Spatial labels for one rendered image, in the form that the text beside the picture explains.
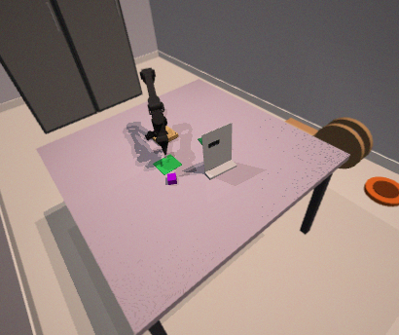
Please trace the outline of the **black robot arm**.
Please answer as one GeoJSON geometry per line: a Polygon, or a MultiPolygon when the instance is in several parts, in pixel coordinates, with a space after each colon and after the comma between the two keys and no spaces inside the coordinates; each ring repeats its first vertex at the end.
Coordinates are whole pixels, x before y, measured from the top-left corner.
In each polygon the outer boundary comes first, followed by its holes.
{"type": "Polygon", "coordinates": [[[152,115],[152,125],[154,128],[154,131],[147,131],[147,134],[145,135],[147,141],[150,140],[153,137],[156,137],[157,131],[155,130],[155,126],[158,125],[166,125],[167,126],[167,118],[163,116],[164,106],[163,103],[160,101],[160,98],[156,94],[155,90],[155,69],[152,68],[147,68],[147,69],[142,69],[140,73],[141,80],[147,85],[147,90],[149,94],[148,98],[148,110],[149,110],[149,115],[152,115]],[[150,113],[151,111],[151,113],[150,113]]]}

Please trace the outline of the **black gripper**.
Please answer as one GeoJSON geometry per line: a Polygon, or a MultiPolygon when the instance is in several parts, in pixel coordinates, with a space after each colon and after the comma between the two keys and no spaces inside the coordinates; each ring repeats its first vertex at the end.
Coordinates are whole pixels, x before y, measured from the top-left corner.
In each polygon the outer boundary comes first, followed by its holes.
{"type": "Polygon", "coordinates": [[[155,126],[155,130],[157,131],[156,142],[161,145],[163,149],[163,153],[166,155],[167,145],[168,145],[168,136],[166,134],[165,125],[155,126]]]}

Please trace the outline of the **green translucent square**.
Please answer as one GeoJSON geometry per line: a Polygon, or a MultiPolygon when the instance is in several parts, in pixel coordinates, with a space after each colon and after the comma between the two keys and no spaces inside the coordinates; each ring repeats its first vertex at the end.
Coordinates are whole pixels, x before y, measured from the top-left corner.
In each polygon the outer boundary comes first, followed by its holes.
{"type": "Polygon", "coordinates": [[[153,163],[153,165],[163,174],[173,171],[174,169],[182,166],[180,162],[178,162],[172,155],[168,155],[165,158],[160,159],[159,161],[153,163]]]}

